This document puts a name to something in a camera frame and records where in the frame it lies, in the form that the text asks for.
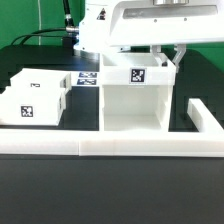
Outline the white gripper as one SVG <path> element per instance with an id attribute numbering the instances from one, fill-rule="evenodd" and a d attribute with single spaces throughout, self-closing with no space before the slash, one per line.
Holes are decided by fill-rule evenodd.
<path id="1" fill-rule="evenodd" d="M 179 63 L 186 45 L 224 41 L 224 0 L 189 0 L 186 5 L 155 6 L 153 0 L 120 1 L 108 12 L 110 46 L 150 46 L 159 66 L 167 60 L 160 45 L 176 44 L 172 59 Z"/>

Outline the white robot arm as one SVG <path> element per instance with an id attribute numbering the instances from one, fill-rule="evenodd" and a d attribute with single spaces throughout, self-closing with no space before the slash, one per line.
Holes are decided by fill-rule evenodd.
<path id="1" fill-rule="evenodd" d="M 108 7 L 109 46 L 175 45 L 176 67 L 187 44 L 224 42 L 224 0 L 116 0 Z"/>

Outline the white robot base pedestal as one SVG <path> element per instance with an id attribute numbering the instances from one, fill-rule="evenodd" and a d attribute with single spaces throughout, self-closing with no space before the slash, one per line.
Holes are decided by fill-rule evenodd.
<path id="1" fill-rule="evenodd" d="M 98 60 L 101 53 L 111 50 L 106 43 L 109 35 L 114 0 L 85 0 L 84 18 L 79 23 L 79 39 L 74 54 Z"/>

